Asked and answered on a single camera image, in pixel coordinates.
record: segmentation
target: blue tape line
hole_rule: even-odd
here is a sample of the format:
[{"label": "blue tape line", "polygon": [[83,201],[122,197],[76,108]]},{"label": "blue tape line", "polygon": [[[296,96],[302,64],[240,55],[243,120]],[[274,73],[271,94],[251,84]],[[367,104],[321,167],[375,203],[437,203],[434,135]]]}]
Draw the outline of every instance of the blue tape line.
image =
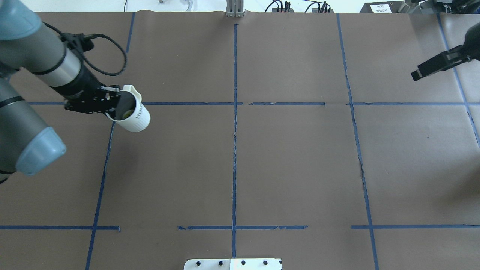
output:
[{"label": "blue tape line", "polygon": [[[367,230],[367,225],[353,225],[353,230]],[[415,225],[374,225],[374,229],[480,229],[480,225],[467,224],[415,224]]]},{"label": "blue tape line", "polygon": [[357,144],[357,154],[358,154],[360,168],[361,168],[361,179],[363,182],[363,196],[365,197],[365,207],[367,209],[368,226],[370,230],[370,241],[372,243],[373,262],[375,264],[375,270],[379,270],[378,258],[377,258],[377,247],[375,245],[375,235],[373,233],[373,227],[372,227],[373,226],[372,214],[370,213],[370,203],[368,200],[367,182],[365,180],[365,172],[363,170],[363,160],[361,156],[360,140],[359,140],[359,135],[357,130],[357,122],[355,121],[355,108],[353,106],[353,98],[352,98],[352,91],[350,88],[350,81],[348,81],[347,59],[345,57],[345,47],[343,45],[342,26],[340,24],[340,15],[338,13],[336,14],[336,21],[338,24],[338,35],[340,37],[340,46],[342,48],[343,67],[345,70],[345,81],[347,82],[347,88],[348,88],[348,99],[350,101],[350,112],[352,114],[353,131],[355,133],[355,143]]},{"label": "blue tape line", "polygon": [[30,105],[63,105],[64,102],[54,102],[54,101],[46,101],[46,102],[29,102]]},{"label": "blue tape line", "polygon": [[[444,41],[445,48],[449,50],[447,39],[445,37],[444,27],[442,26],[442,20],[440,18],[440,14],[438,13],[437,13],[437,21],[440,27],[440,33],[442,34],[442,39]],[[480,138],[477,132],[477,127],[475,126],[475,122],[473,122],[472,114],[470,112],[470,108],[468,107],[467,98],[465,97],[465,92],[463,91],[463,86],[462,86],[462,83],[460,82],[460,78],[458,77],[458,73],[455,67],[453,68],[453,74],[455,75],[456,83],[458,85],[458,88],[460,89],[460,94],[462,95],[463,103],[465,105],[465,109],[467,110],[468,118],[470,119],[470,124],[472,125],[473,134],[475,135],[475,139],[477,140],[477,145],[480,148]]]},{"label": "blue tape line", "polygon": [[233,188],[232,188],[232,258],[237,257],[237,29],[233,26],[233,97],[234,97],[234,126],[233,126]]},{"label": "blue tape line", "polygon": [[0,230],[91,230],[92,226],[0,226]]},{"label": "blue tape line", "polygon": [[231,230],[232,226],[188,226],[186,228],[179,226],[179,231],[189,230]]},{"label": "blue tape line", "polygon": [[[30,225],[3,225],[0,230],[92,230],[93,226],[30,226]],[[97,230],[119,231],[119,226],[101,226]]]},{"label": "blue tape line", "polygon": [[317,105],[325,106],[325,102],[252,102],[249,105]]},{"label": "blue tape line", "polygon": [[134,22],[135,22],[135,12],[132,13],[132,19],[130,20],[130,31],[128,32],[127,48],[125,50],[126,53],[128,53],[128,51],[130,50],[130,40],[132,39]]},{"label": "blue tape line", "polygon": [[100,191],[98,192],[98,201],[96,203],[95,218],[93,221],[92,236],[90,237],[90,246],[88,248],[87,264],[85,266],[85,270],[90,269],[90,260],[92,259],[93,244],[95,242],[95,234],[97,230],[98,216],[100,214],[100,205],[102,203],[103,188],[105,186],[105,177],[107,175],[107,164],[108,164],[108,159],[110,157],[110,150],[112,147],[112,136],[113,136],[114,128],[115,128],[115,122],[112,122],[112,128],[110,129],[110,138],[108,139],[107,156],[105,157],[105,165],[103,166],[102,182],[100,184]]},{"label": "blue tape line", "polygon": [[142,102],[144,105],[235,105],[235,102]]},{"label": "blue tape line", "polygon": [[307,225],[294,226],[237,226],[237,230],[305,230]]},{"label": "blue tape line", "polygon": [[[308,228],[306,225],[293,225],[293,226],[236,226],[236,230],[304,230]],[[189,230],[232,230],[232,226],[188,226],[181,227],[178,229],[180,231],[189,231]]]},{"label": "blue tape line", "polygon": [[96,230],[101,230],[101,231],[119,231],[120,232],[120,226],[97,226]]},{"label": "blue tape line", "polygon": [[462,102],[354,102],[355,106],[464,106]]}]

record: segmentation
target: black device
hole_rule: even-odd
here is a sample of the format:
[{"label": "black device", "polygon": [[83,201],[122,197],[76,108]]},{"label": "black device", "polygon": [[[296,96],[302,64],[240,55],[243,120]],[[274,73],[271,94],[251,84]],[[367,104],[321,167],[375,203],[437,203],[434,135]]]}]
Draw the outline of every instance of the black device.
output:
[{"label": "black device", "polygon": [[472,60],[480,61],[480,23],[472,26],[465,34],[465,42],[450,50],[443,51],[418,65],[411,73],[414,81],[451,69],[461,63]]},{"label": "black device", "polygon": [[[365,3],[360,13],[408,13],[408,14],[473,14],[480,8],[480,0],[403,0]],[[379,9],[383,5],[388,10]]]}]

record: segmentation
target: cable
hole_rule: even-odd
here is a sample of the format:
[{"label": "cable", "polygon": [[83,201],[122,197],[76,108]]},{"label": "cable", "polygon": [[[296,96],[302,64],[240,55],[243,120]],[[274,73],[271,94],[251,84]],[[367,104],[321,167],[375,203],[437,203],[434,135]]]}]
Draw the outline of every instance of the cable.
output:
[{"label": "cable", "polygon": [[268,5],[268,7],[265,9],[265,12],[268,11],[268,8],[269,8],[270,6],[272,6],[273,3],[276,3],[276,5],[277,5],[277,10],[276,10],[277,12],[281,12],[281,11],[283,10],[283,3],[282,3],[282,1],[280,1],[280,0],[273,0],[273,1],[270,3],[270,5]]},{"label": "cable", "polygon": [[310,6],[308,6],[308,8],[305,10],[304,13],[307,13],[307,12],[308,12],[308,9],[309,9],[312,5],[314,5],[314,4],[318,4],[318,10],[320,10],[320,3],[319,3],[319,2],[313,2],[313,3],[310,4]]},{"label": "cable", "polygon": [[122,74],[122,72],[125,70],[125,68],[127,68],[127,53],[122,49],[122,47],[115,41],[113,40],[112,38],[104,35],[104,34],[91,34],[91,35],[87,35],[86,36],[86,41],[89,41],[89,40],[92,40],[92,39],[95,39],[95,38],[105,38],[107,39],[108,41],[110,41],[111,43],[113,43],[115,46],[117,46],[117,48],[120,49],[120,51],[122,52],[122,55],[123,55],[123,66],[121,68],[120,71],[118,72],[115,72],[115,73],[110,73],[110,72],[106,72],[106,71],[103,71],[99,68],[97,68],[96,66],[94,66],[84,55],[84,52],[82,49],[79,49],[77,47],[77,45],[75,44],[75,42],[73,42],[72,40],[70,40],[70,38],[68,36],[66,36],[62,31],[58,30],[57,28],[43,22],[48,28],[52,29],[53,31],[57,32],[62,38],[64,38],[68,44],[70,46],[72,46],[72,48],[74,48],[78,53],[79,55],[82,57],[82,59],[90,66],[92,67],[94,70],[104,74],[104,75],[108,75],[108,76],[117,76],[117,75],[120,75]]},{"label": "cable", "polygon": [[304,13],[307,13],[308,12],[308,9],[314,5],[314,4],[318,4],[318,9],[317,9],[317,13],[330,13],[332,7],[325,1],[325,2],[317,2],[317,1],[311,1],[311,0],[304,0],[304,1],[307,1],[307,2],[312,2],[308,8],[305,10]]}]

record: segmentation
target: white label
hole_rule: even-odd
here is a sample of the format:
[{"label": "white label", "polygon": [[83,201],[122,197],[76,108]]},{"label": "white label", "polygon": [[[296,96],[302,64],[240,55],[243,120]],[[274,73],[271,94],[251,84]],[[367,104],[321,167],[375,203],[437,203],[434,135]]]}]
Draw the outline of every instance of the white label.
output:
[{"label": "white label", "polygon": [[373,13],[392,13],[389,4],[370,5]]},{"label": "white label", "polygon": [[183,270],[282,270],[282,259],[189,259]]}]

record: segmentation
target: white wall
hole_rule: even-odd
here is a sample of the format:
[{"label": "white wall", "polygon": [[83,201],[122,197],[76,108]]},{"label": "white wall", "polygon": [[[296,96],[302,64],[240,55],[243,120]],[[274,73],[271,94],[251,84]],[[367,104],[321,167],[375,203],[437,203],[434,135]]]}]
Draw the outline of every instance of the white wall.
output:
[{"label": "white wall", "polygon": [[[21,0],[35,12],[122,12],[125,0]],[[292,0],[295,12],[304,12],[310,4],[307,1]],[[335,12],[358,13],[365,0],[330,0],[327,1]],[[244,0],[245,9],[264,12],[271,0]],[[152,10],[157,12],[181,12],[187,9],[186,0],[128,0],[127,11]],[[193,0],[192,11],[225,11],[226,0]]]}]

